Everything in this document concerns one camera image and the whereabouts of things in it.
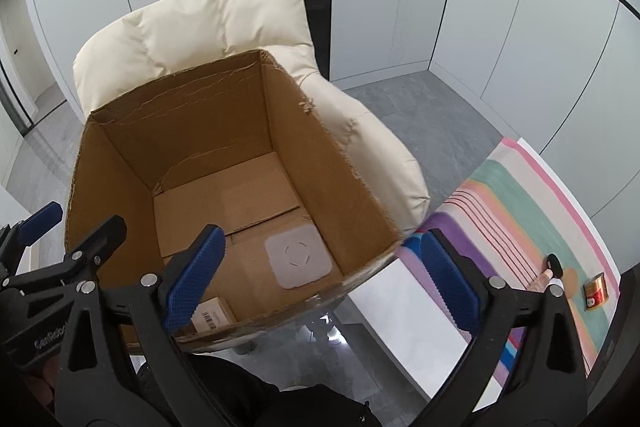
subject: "green stripe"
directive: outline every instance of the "green stripe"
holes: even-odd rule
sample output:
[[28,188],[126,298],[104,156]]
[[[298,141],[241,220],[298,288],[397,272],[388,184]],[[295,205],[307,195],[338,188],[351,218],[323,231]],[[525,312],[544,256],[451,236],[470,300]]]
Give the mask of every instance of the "green stripe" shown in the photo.
[[[555,253],[562,266],[574,267],[578,273],[578,281],[586,282],[590,278],[554,224],[501,163],[485,160],[471,174],[470,179],[489,187],[543,255]],[[587,311],[581,291],[574,295],[572,301],[582,316],[596,349],[600,350],[609,330],[604,310],[598,308]]]

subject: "silver bolt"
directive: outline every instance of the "silver bolt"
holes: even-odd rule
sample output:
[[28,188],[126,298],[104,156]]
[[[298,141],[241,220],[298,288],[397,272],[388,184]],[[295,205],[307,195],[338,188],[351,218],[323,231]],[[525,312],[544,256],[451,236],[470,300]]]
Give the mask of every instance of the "silver bolt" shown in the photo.
[[155,273],[147,273],[140,278],[140,284],[146,286],[153,286],[158,282],[158,276]]
[[95,290],[95,282],[87,281],[82,286],[80,286],[80,291],[82,293],[91,293]]
[[500,290],[507,286],[507,283],[504,281],[504,279],[498,275],[492,275],[491,277],[489,277],[489,284],[497,290]]
[[564,295],[564,291],[557,284],[549,285],[549,291],[551,292],[551,295],[553,295],[554,297],[562,297],[562,295]]

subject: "blue gripper pad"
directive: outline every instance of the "blue gripper pad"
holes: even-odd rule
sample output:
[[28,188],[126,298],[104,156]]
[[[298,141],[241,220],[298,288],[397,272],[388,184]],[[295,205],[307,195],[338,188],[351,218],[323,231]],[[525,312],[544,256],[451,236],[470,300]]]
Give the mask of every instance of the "blue gripper pad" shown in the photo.
[[30,247],[60,221],[62,221],[62,207],[59,203],[51,201],[20,223],[18,242],[22,247]]
[[[197,250],[191,257],[193,248]],[[207,225],[188,250],[174,255],[174,258],[178,258],[175,259],[175,264],[179,266],[178,256],[188,256],[191,259],[187,260],[182,272],[166,293],[163,325],[170,335],[190,322],[204,290],[222,263],[225,256],[225,233],[220,227]],[[171,272],[174,258],[167,265],[165,274]]]
[[458,266],[431,232],[420,238],[420,254],[456,326],[476,334],[481,326],[480,300]]

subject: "open cardboard box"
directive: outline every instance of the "open cardboard box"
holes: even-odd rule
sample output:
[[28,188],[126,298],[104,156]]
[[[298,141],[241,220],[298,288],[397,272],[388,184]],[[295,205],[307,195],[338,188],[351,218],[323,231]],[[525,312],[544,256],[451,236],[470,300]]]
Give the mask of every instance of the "open cardboard box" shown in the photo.
[[[90,115],[67,250],[113,214],[128,232],[98,272],[105,288],[162,273],[163,261],[207,223],[225,231],[226,255],[203,300],[222,298],[238,322],[180,339],[193,347],[274,327],[345,295],[385,266],[401,240],[300,88],[260,51],[158,78]],[[311,222],[332,268],[285,289],[265,240]]]

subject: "colorful striped cloth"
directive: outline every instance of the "colorful striped cloth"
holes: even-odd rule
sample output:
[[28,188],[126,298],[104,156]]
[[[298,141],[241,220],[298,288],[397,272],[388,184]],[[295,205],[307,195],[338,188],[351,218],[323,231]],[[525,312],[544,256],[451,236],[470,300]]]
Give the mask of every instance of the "colorful striped cloth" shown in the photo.
[[[587,375],[604,343],[620,294],[620,274],[602,238],[580,204],[544,160],[524,141],[505,138],[481,166],[399,248],[398,257],[453,322],[418,256],[421,235],[440,229],[459,253],[484,275],[500,275],[524,289],[555,253],[578,274],[570,307],[580,336]],[[604,272],[609,300],[587,311],[582,284]],[[461,335],[470,340],[465,331]],[[513,330],[494,377],[506,381],[522,330]]]

